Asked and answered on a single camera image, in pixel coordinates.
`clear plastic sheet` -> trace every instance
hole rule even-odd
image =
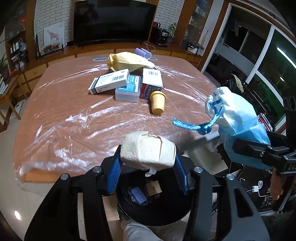
[[[50,65],[35,87],[22,117],[13,153],[17,178],[55,182],[64,172],[84,174],[114,154],[124,136],[148,131],[179,148],[200,138],[197,132],[172,125],[173,118],[201,124],[209,121],[204,103],[215,86],[189,62],[154,56],[162,73],[165,111],[152,114],[149,102],[115,100],[115,91],[88,93],[95,77],[109,72],[94,56]],[[133,74],[141,75],[141,70]]]

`blue rope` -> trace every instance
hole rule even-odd
[[[177,127],[181,127],[183,129],[197,131],[200,135],[205,135],[211,132],[212,126],[220,118],[223,110],[224,110],[224,105],[221,104],[220,110],[217,113],[215,113],[214,118],[209,123],[203,123],[197,126],[197,125],[189,124],[184,121],[177,120],[175,118],[173,119],[173,125]]]

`television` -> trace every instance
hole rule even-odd
[[[156,5],[134,0],[85,0],[75,2],[74,44],[145,41]]]

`coffee machine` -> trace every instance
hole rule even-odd
[[[154,22],[151,30],[150,41],[155,45],[167,47],[167,39],[169,32],[160,27],[160,23]]]

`small cardboard box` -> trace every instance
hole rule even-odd
[[[113,73],[102,75],[100,77],[96,77],[89,87],[89,92],[91,94],[97,94],[103,91],[116,89],[117,87],[127,86],[128,78],[128,69],[119,70]]]
[[[161,91],[162,88],[163,80],[160,71],[157,69],[143,68],[140,98],[149,99],[153,91]]]
[[[146,184],[146,190],[147,190],[149,196],[152,196],[152,195],[155,195],[155,194],[158,194],[158,193],[162,192],[158,181],[147,183]]]
[[[137,102],[140,96],[141,77],[130,74],[128,85],[118,87],[115,90],[115,99],[122,101]]]

